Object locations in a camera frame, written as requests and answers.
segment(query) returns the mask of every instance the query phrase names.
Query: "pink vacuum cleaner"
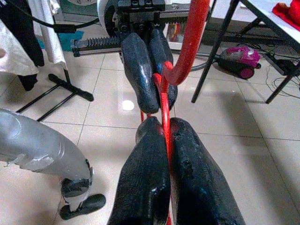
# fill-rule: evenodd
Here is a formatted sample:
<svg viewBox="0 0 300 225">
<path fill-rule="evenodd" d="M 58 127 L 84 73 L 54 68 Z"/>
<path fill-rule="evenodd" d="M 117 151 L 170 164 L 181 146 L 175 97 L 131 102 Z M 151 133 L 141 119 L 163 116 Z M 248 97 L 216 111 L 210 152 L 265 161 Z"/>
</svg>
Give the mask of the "pink vacuum cleaner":
<svg viewBox="0 0 300 225">
<path fill-rule="evenodd" d="M 234 72 L 242 79 L 249 79 L 254 75 L 254 69 L 260 69 L 258 51 L 247 47 L 230 47 L 224 50 L 217 59 L 218 65 Z"/>
</svg>

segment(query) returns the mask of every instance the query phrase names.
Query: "black foot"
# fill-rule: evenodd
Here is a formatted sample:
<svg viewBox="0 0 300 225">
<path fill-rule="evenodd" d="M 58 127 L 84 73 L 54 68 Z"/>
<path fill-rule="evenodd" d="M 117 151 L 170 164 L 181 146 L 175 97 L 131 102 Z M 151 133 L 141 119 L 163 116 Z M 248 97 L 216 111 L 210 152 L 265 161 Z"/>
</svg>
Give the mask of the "black foot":
<svg viewBox="0 0 300 225">
<path fill-rule="evenodd" d="M 52 82 L 58 84 L 59 86 L 69 90 L 70 92 L 75 93 L 75 94 L 81 96 L 82 98 L 84 98 L 84 99 L 86 99 L 90 102 L 94 101 L 94 97 L 91 93 L 88 93 L 86 91 L 83 91 L 83 90 L 73 86 L 71 83 L 68 83 L 68 82 L 60 79 L 58 76 L 56 76 L 54 74 L 49 74 L 48 77 L 49 77 L 50 81 L 52 81 Z"/>
<path fill-rule="evenodd" d="M 60 210 L 60 217 L 64 220 L 68 220 L 80 215 L 89 214 L 101 209 L 106 203 L 105 196 L 102 194 L 96 194 L 89 196 L 83 203 L 82 206 L 71 212 L 70 206 L 65 205 Z"/>
</svg>

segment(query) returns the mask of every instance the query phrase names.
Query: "teal object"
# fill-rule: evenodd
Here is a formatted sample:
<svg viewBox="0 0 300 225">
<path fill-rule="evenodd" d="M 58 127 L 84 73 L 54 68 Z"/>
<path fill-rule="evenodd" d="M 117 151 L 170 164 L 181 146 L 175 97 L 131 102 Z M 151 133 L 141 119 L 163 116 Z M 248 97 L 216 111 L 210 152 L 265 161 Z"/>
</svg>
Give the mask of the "teal object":
<svg viewBox="0 0 300 225">
<path fill-rule="evenodd" d="M 58 34 L 60 37 L 61 48 L 65 52 L 71 52 L 71 40 L 81 40 L 83 37 L 83 31 L 76 31 L 74 34 Z M 45 49 L 45 44 L 43 41 L 38 40 L 39 45 L 42 49 Z"/>
</svg>

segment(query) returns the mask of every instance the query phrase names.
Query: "table leg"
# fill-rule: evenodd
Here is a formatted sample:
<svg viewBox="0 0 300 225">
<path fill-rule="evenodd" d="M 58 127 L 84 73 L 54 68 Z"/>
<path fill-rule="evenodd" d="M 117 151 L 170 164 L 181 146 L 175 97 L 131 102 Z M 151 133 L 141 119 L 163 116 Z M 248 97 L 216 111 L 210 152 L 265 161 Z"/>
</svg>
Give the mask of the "table leg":
<svg viewBox="0 0 300 225">
<path fill-rule="evenodd" d="M 258 24 L 261 22 L 259 18 L 256 18 L 251 23 L 249 23 L 246 27 L 244 27 L 236 36 L 242 37 L 244 34 L 246 34 L 249 30 L 252 28 L 258 26 Z"/>
<path fill-rule="evenodd" d="M 279 92 L 286 86 L 286 84 L 289 83 L 289 81 L 300 72 L 299 68 L 300 68 L 300 62 L 298 62 L 296 69 L 294 71 L 288 73 L 286 78 L 281 82 L 281 84 L 271 94 L 271 96 L 266 101 L 267 104 L 269 104 L 279 94 Z"/>
<path fill-rule="evenodd" d="M 216 42 L 215 42 L 215 44 L 214 44 L 214 46 L 213 46 L 213 48 L 212 48 L 212 50 L 210 52 L 210 57 L 208 58 L 208 60 L 206 62 L 206 66 L 205 66 L 205 68 L 203 70 L 202 76 L 200 78 L 200 81 L 199 81 L 199 83 L 197 85 L 197 88 L 195 90 L 195 93 L 193 95 L 192 103 L 195 103 L 196 100 L 197 100 L 197 98 L 198 98 L 198 95 L 200 93 L 201 87 L 203 86 L 203 83 L 204 83 L 205 78 L 207 76 L 207 73 L 208 73 L 208 71 L 210 69 L 210 66 L 212 65 L 212 62 L 215 59 L 215 55 L 216 55 L 216 53 L 218 51 L 218 48 L 220 47 L 220 44 L 221 44 L 221 41 L 222 41 L 222 37 L 224 36 L 224 34 L 225 34 L 226 30 L 227 30 L 227 27 L 228 27 L 228 25 L 229 25 L 229 23 L 231 21 L 231 18 L 233 16 L 233 13 L 234 13 L 234 11 L 235 11 L 235 9 L 236 9 L 239 1 L 240 0 L 232 0 L 231 3 L 230 3 L 230 7 L 229 7 L 229 9 L 227 11 L 227 14 L 226 14 L 226 17 L 225 17 L 225 19 L 224 19 L 224 21 L 222 23 L 222 27 L 221 27 L 221 31 L 219 33 L 219 36 L 218 36 L 218 38 L 217 38 L 217 40 L 216 40 Z"/>
</svg>

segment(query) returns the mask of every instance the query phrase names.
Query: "black rubber tip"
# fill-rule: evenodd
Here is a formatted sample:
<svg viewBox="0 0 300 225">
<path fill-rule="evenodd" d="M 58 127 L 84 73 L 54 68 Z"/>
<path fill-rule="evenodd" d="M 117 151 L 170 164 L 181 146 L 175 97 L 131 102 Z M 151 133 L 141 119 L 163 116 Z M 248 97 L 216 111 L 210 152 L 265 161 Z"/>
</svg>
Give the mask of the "black rubber tip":
<svg viewBox="0 0 300 225">
<path fill-rule="evenodd" d="M 65 205 L 60 210 L 60 217 L 64 220 L 68 220 L 80 215 L 89 214 L 101 209 L 106 203 L 106 198 L 102 194 L 95 194 L 89 196 L 85 201 L 83 201 L 82 206 L 71 212 L 70 206 Z"/>
</svg>

